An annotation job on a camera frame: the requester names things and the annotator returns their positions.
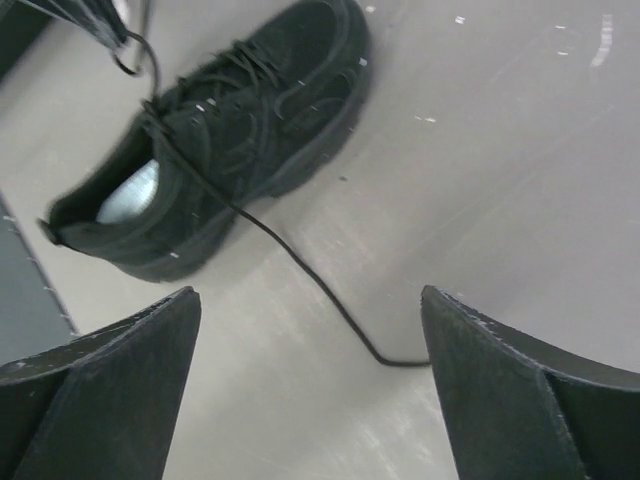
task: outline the shoe insole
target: shoe insole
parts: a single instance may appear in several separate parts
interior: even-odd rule
[[[147,162],[109,195],[96,215],[96,222],[113,225],[131,220],[144,212],[158,190],[159,174],[158,162]]]

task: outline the shoelace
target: shoelace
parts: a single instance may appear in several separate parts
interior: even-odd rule
[[[358,323],[351,316],[347,308],[342,304],[340,299],[333,293],[331,287],[327,285],[327,283],[318,275],[294,250],[287,242],[285,242],[277,233],[275,233],[271,228],[266,226],[260,220],[255,218],[250,213],[244,211],[242,208],[235,205],[231,199],[227,198],[226,195],[220,193],[217,188],[207,180],[207,178],[197,169],[195,168],[189,160],[180,152],[178,148],[173,145],[170,137],[170,129],[163,123],[162,116],[157,111],[157,100],[158,93],[160,89],[160,64],[158,62],[158,58],[155,54],[155,51],[149,44],[149,42],[141,35],[138,35],[133,32],[128,32],[128,36],[139,42],[147,52],[149,59],[151,61],[152,66],[152,90],[151,96],[149,100],[143,100],[142,105],[144,110],[147,112],[147,116],[150,121],[153,123],[155,127],[158,128],[158,132],[160,133],[160,137],[162,141],[165,143],[166,147],[172,153],[173,161],[176,163],[178,167],[187,172],[196,182],[200,184],[200,186],[209,194],[211,197],[225,205],[227,208],[233,210],[235,213],[245,218],[264,233],[269,235],[282,249],[289,254],[289,256],[293,259],[293,261],[316,283],[316,285],[324,292],[324,294],[329,298],[331,303],[335,306],[335,308],[340,312],[340,315],[347,322],[349,327],[354,331],[354,333],[358,336],[362,344],[369,351],[369,353],[373,356],[373,358],[380,364],[386,367],[393,368],[423,368],[430,365],[429,361],[403,361],[403,360],[392,360],[386,358],[382,355],[373,342],[367,337],[367,334],[360,328]],[[273,71],[269,68],[268,65],[264,64],[260,59],[258,59],[251,50],[244,44],[240,42],[234,43],[234,48],[232,51],[222,54],[222,57],[233,62],[238,67],[246,70],[256,88],[260,86],[260,78],[258,76],[259,73],[262,73],[269,81],[272,81],[275,85],[277,85],[278,79],[273,73]],[[120,60],[115,57],[117,65],[122,68],[122,70],[129,75],[136,75],[137,72],[127,68],[120,62]],[[212,82],[214,83],[214,97],[216,94],[221,93],[222,85],[235,86],[237,88],[243,88],[244,85],[239,83],[237,80],[225,76],[225,75],[205,75],[202,78],[198,78],[198,83],[200,82]],[[183,93],[190,85],[185,80],[182,80],[182,85],[179,86],[179,95],[181,98]]]

